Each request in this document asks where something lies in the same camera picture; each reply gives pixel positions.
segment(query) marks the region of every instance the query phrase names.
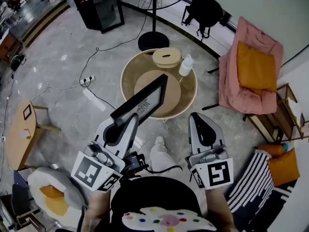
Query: yellow pillow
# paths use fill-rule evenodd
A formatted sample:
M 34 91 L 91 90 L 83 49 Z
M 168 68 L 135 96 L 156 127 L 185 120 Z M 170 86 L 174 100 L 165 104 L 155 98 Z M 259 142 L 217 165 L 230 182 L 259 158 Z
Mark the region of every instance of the yellow pillow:
M 253 90 L 277 91 L 276 64 L 273 55 L 256 51 L 239 41 L 237 70 L 240 86 Z
M 251 88 L 251 90 L 256 93 L 257 95 L 261 96 L 262 95 L 262 89 L 255 89 L 255 88 Z
M 64 198 L 49 198 L 45 197 L 45 204 L 57 216 L 64 216 L 67 212 L 69 205 L 65 202 Z
M 49 185 L 46 187 L 40 188 L 40 191 L 48 198 L 61 198 L 64 197 L 63 192 Z
M 279 157 L 285 153 L 282 145 L 262 145 L 258 148 L 268 152 L 272 157 Z
M 267 161 L 275 187 L 299 178 L 295 149 Z

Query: black and white striped cloth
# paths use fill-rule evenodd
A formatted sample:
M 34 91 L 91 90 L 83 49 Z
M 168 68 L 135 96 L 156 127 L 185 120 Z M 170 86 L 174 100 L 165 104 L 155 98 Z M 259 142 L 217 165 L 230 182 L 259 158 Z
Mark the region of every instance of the black and white striped cloth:
M 226 195 L 235 226 L 239 231 L 254 231 L 256 226 L 268 228 L 293 189 L 295 182 L 274 187 L 267 165 L 267 160 L 271 158 L 267 152 L 257 149 L 242 177 Z M 269 207 L 267 211 L 263 208 L 266 203 L 275 203 L 276 207 Z M 265 212 L 272 215 L 264 217 Z

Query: white wall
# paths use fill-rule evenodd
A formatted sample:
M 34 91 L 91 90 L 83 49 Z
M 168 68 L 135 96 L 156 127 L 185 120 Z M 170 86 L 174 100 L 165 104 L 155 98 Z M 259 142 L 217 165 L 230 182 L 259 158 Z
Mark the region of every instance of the white wall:
M 309 120 L 309 48 L 281 68 L 278 86 L 289 83 L 300 103 L 305 120 Z
M 232 16 L 243 16 L 281 42 L 284 46 L 283 63 L 309 44 L 309 0 L 217 1 Z
M 309 119 L 309 49 L 282 67 L 278 86 L 289 83 L 300 103 L 306 120 Z M 309 225 L 309 143 L 308 139 L 293 141 L 295 147 L 298 179 L 290 198 L 269 227 L 268 232 L 303 232 Z

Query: black stand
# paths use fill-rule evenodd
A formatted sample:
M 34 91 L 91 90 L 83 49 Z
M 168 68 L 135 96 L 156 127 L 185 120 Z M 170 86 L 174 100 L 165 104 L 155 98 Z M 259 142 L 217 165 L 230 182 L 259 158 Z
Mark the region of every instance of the black stand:
M 243 121 L 246 121 L 247 117 L 249 117 L 251 114 L 245 114 L 244 117 L 242 118 Z
M 215 69 L 212 69 L 212 70 L 210 70 L 210 71 L 207 71 L 207 73 L 211 74 L 211 73 L 216 72 L 216 71 L 218 71 L 218 70 L 219 70 L 219 68 L 215 68 Z
M 205 110 L 211 109 L 211 108 L 216 107 L 216 106 L 219 106 L 219 103 L 217 103 L 215 105 L 211 105 L 211 106 L 205 106 L 205 107 L 202 108 L 202 110 L 205 111 Z
M 153 30 L 140 36 L 139 49 L 146 51 L 149 49 L 169 47 L 169 39 L 163 34 L 155 31 L 156 24 L 156 0 L 153 0 Z

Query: round wooden table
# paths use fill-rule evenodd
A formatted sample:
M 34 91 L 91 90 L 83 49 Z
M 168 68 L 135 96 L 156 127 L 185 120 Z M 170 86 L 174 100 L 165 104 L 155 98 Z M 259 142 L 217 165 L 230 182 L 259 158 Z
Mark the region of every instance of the round wooden table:
M 125 66 L 121 74 L 121 93 L 127 101 L 134 95 L 134 89 L 137 80 L 146 72 L 153 70 L 166 71 L 172 74 L 179 82 L 181 88 L 181 96 L 178 104 L 168 113 L 163 115 L 152 115 L 154 119 L 170 119 L 185 112 L 193 103 L 197 95 L 197 77 L 192 69 L 189 75 L 182 77 L 179 73 L 180 63 L 169 69 L 159 68 L 152 58 L 152 54 L 156 49 L 143 51 L 134 56 Z

